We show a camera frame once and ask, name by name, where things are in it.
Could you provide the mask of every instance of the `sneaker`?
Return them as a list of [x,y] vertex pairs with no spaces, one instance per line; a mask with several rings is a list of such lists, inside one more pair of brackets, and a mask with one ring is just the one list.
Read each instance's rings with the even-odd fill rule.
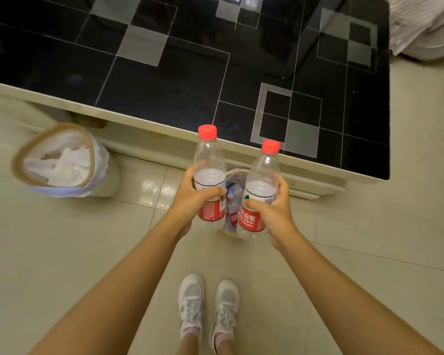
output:
[[179,288],[179,315],[181,319],[181,339],[187,328],[196,327],[202,333],[202,310],[204,301],[204,280],[199,274],[189,274]]
[[239,310],[240,294],[237,285],[228,279],[222,280],[215,295],[214,325],[209,344],[215,350],[215,336],[220,333],[230,334],[233,339],[233,327]]

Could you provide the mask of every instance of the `tile floor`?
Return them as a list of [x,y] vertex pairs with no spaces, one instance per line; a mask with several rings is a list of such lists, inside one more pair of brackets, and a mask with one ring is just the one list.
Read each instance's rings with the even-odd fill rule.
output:
[[[444,351],[444,61],[391,66],[391,180],[349,183],[318,201],[292,198],[296,224],[336,266]],[[165,213],[182,170],[115,155],[112,199],[32,193],[0,163],[0,355],[24,354]],[[207,234],[196,221],[179,243],[131,355],[173,354],[177,292],[206,282],[205,329],[220,280],[240,286],[242,354],[339,354],[283,258],[267,241]],[[201,354],[209,354],[203,338]]]

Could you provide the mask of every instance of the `white plastic bag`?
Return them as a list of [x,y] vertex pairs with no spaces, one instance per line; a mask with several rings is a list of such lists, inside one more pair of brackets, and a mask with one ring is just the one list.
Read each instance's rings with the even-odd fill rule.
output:
[[[109,160],[108,151],[85,128],[57,124],[15,154],[12,172],[32,190],[53,197],[109,197],[120,186],[116,164]],[[106,179],[109,164],[112,177]]]

